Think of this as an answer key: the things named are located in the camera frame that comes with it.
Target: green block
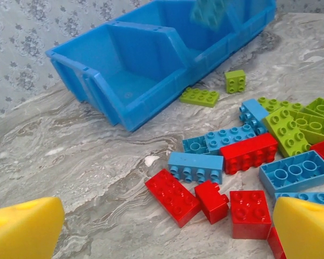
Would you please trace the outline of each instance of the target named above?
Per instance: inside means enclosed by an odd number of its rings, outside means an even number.
[[[187,104],[195,104],[206,107],[214,107],[217,103],[220,94],[216,91],[201,90],[198,88],[192,89],[188,87],[185,92],[182,93],[180,101]]]
[[[302,105],[299,103],[290,103],[289,101],[278,101],[276,99],[267,99],[265,97],[260,97],[258,102],[263,106],[269,113],[278,110],[281,107],[285,107],[288,110],[301,111]]]
[[[263,123],[278,140],[280,152],[285,158],[309,151],[310,144],[286,108],[269,114],[263,118]]]
[[[307,105],[302,112],[324,118],[324,99],[320,97],[315,99],[312,103]]]
[[[225,73],[227,93],[243,92],[246,85],[246,75],[243,70]]]
[[[324,141],[324,118],[296,111],[289,111],[300,131],[310,144]]]

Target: gray marble countertop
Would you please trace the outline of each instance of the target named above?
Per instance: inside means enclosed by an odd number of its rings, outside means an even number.
[[[225,93],[229,69],[246,71],[245,92]],[[54,259],[273,258],[266,241],[232,239],[230,217],[210,225],[199,213],[179,229],[144,182],[182,139],[241,126],[243,100],[324,97],[324,15],[278,15],[199,86],[220,91],[215,108],[175,101],[134,133],[110,126],[61,84],[20,105],[0,118],[0,207],[60,197],[66,221]],[[225,175],[221,192],[237,189],[263,189],[258,168]]]

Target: blue plastic bin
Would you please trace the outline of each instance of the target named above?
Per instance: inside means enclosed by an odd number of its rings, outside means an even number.
[[[275,0],[232,0],[217,30],[195,0],[155,0],[46,52],[79,101],[135,131],[273,20]]]

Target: floral wallpaper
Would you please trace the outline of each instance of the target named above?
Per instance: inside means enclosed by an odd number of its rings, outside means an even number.
[[[45,50],[149,0],[0,0],[0,114],[60,79]],[[324,12],[324,0],[278,0],[282,11]]]

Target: yellow foam block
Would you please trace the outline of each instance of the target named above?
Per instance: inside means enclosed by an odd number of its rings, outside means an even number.
[[[0,209],[0,259],[50,259],[64,219],[56,197]]]
[[[324,205],[280,197],[273,220],[288,259],[324,259]]]

